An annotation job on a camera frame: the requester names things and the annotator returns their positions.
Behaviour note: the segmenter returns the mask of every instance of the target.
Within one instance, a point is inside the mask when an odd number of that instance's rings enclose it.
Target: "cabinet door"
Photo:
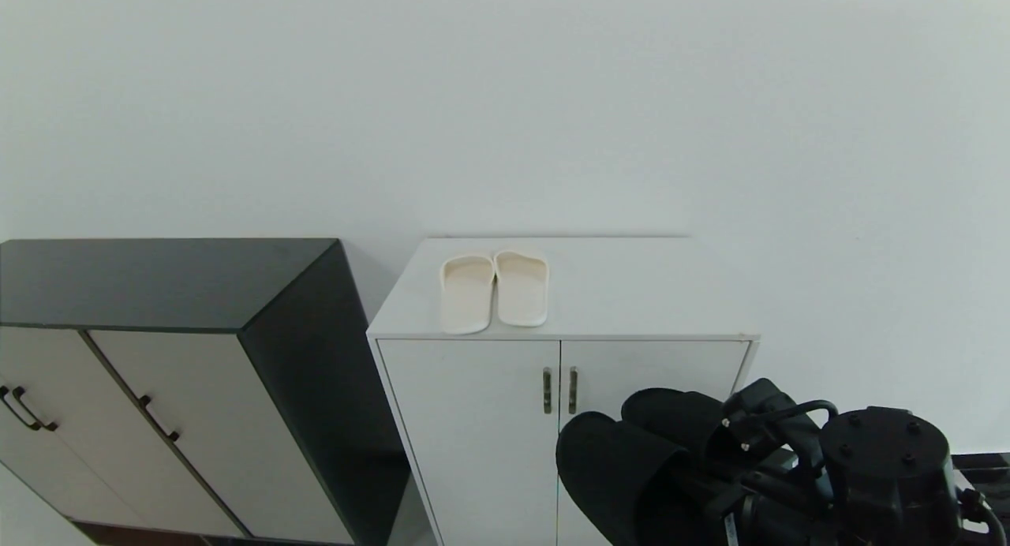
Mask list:
[[[4,327],[0,373],[149,528],[241,536],[77,331]]]
[[[6,356],[2,333],[0,362]],[[0,376],[0,388],[14,391],[17,387]],[[25,392],[22,400],[42,419],[31,397]],[[5,400],[10,408],[0,409],[0,462],[66,517],[118,526],[144,526],[136,513],[74,455],[55,432],[31,431],[22,420],[32,423],[32,417],[20,409],[10,394]]]
[[[562,342],[561,425],[575,414],[602,412],[620,419],[628,396],[653,387],[728,398],[747,342],[566,341]],[[573,391],[573,369],[576,391]],[[609,546],[559,484],[558,546]]]
[[[551,341],[379,341],[418,486],[444,546],[554,544],[559,348]]]
[[[254,536],[350,536],[230,334],[91,331],[105,358]]]

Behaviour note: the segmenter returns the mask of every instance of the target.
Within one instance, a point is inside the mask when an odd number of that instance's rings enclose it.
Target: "black cabinet side panel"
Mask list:
[[[410,467],[335,243],[239,334],[357,544],[385,546]]]

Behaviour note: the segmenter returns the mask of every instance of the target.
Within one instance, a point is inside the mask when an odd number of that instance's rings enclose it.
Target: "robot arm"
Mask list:
[[[981,496],[954,487],[944,435],[908,411],[798,405],[763,377],[725,403],[646,389],[621,417],[581,414],[557,451],[569,495],[615,546],[1006,546]]]

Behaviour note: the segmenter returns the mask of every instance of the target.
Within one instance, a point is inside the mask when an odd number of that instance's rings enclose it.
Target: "metal handle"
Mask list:
[[[574,414],[579,407],[579,370],[572,367],[569,371],[569,413]]]
[[[150,405],[150,396],[147,396],[147,395],[140,396],[140,410],[144,414],[146,414],[147,419],[150,420],[150,423],[155,424],[155,426],[158,426],[159,430],[162,431],[162,434],[166,438],[169,438],[170,441],[178,442],[179,441],[179,432],[176,432],[175,430],[173,430],[171,434],[169,432],[167,432],[165,430],[165,428],[162,427],[161,421],[158,421],[155,418],[155,414],[153,414],[149,410],[147,410],[147,406],[148,405]]]
[[[14,395],[14,400],[17,401],[19,405],[21,405],[21,407],[24,409],[24,412],[27,412],[28,416],[30,416],[32,420],[35,420],[35,424],[39,424],[39,426],[41,426],[42,428],[46,428],[46,430],[48,430],[49,432],[57,431],[57,428],[59,428],[60,426],[55,421],[50,421],[48,424],[42,423],[42,421],[39,420],[37,416],[35,416],[35,413],[31,412],[31,409],[25,405],[24,401],[21,400],[21,397],[24,396],[24,393],[25,393],[24,387],[18,387],[17,389],[14,389],[14,392],[11,393],[11,395]]]
[[[543,368],[543,413],[550,414],[550,368]]]
[[[21,414],[18,414],[16,412],[14,412],[14,407],[11,407],[10,403],[7,402],[7,395],[9,393],[10,393],[10,389],[7,389],[6,387],[0,387],[0,401],[3,401],[3,405],[5,407],[7,407],[7,410],[10,410],[10,413],[14,414],[14,418],[17,418],[17,420],[20,421],[21,424],[24,424],[25,428],[28,428],[32,432],[36,432],[36,431],[41,430],[42,429],[42,425],[39,424],[38,421],[33,421],[33,423],[28,424],[27,421],[24,421],[24,419],[21,418]]]

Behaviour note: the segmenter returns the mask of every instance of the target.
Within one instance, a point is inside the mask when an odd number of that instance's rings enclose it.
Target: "slipper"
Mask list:
[[[484,331],[491,324],[495,266],[490,255],[448,258],[441,268],[441,327],[448,334]]]
[[[515,250],[495,254],[498,319],[516,327],[539,327],[547,320],[547,280],[542,255]]]

